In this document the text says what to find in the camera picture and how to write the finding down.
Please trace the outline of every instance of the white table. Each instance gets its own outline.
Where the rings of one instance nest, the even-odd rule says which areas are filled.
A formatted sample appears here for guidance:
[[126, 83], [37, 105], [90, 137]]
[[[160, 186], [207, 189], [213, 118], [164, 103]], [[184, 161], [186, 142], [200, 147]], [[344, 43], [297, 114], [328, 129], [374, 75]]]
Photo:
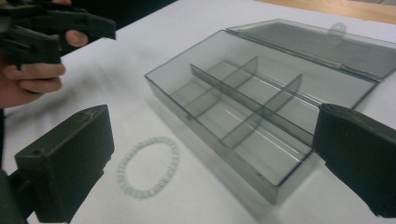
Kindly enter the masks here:
[[[72, 223], [396, 223], [375, 217], [367, 205], [322, 163], [282, 204], [271, 206], [152, 94], [144, 75], [216, 31], [284, 19], [396, 42], [396, 26], [253, 0], [179, 0], [119, 30], [118, 40], [98, 40], [63, 58], [64, 87], [7, 111], [4, 166], [13, 155], [79, 110], [109, 107], [115, 152]], [[380, 84], [358, 108], [396, 129], [396, 76]], [[137, 200], [120, 190], [116, 169], [137, 143], [155, 136], [177, 142], [180, 163], [155, 197]], [[166, 168], [154, 150], [135, 158], [142, 185]], [[30, 223], [37, 223], [35, 216]]]

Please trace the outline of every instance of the finger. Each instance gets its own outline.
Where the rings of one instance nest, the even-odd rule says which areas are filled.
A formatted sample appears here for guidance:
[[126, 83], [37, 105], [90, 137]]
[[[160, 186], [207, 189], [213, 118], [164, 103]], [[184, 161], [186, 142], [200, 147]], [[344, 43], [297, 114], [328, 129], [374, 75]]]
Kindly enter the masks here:
[[88, 37], [80, 31], [69, 30], [66, 32], [65, 38], [69, 45], [76, 47], [76, 48], [79, 48], [79, 47], [82, 47], [82, 46], [88, 44]]
[[29, 63], [21, 66], [21, 71], [15, 64], [3, 69], [3, 74], [9, 79], [39, 79], [53, 78], [64, 74], [65, 67], [61, 63]]
[[71, 0], [52, 0], [52, 3], [59, 3], [63, 5], [72, 5]]
[[58, 77], [47, 79], [29, 79], [21, 80], [20, 88], [26, 91], [37, 93], [47, 93], [57, 91], [62, 87], [61, 79]]

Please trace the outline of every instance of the clear plastic box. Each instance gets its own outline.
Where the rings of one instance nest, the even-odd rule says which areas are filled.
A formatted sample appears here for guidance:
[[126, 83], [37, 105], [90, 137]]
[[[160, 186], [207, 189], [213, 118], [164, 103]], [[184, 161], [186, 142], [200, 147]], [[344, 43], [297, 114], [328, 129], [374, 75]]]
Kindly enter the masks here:
[[[326, 38], [334, 45], [328, 33], [290, 21], [230, 28], [146, 78], [162, 102], [268, 202], [276, 204], [309, 174], [304, 162], [312, 153], [318, 106], [332, 103], [353, 108], [393, 69], [364, 73], [340, 65], [344, 62], [313, 56], [311, 51], [318, 46], [323, 49]], [[265, 39], [268, 35], [280, 42], [270, 43]], [[370, 43], [363, 46], [378, 49], [377, 55], [382, 51], [387, 57], [396, 55], [395, 49], [384, 47], [389, 43], [379, 47], [362, 37], [339, 38], [344, 39], [338, 44], [351, 42], [359, 49], [356, 41], [362, 41]], [[293, 49], [292, 44], [300, 48]]]

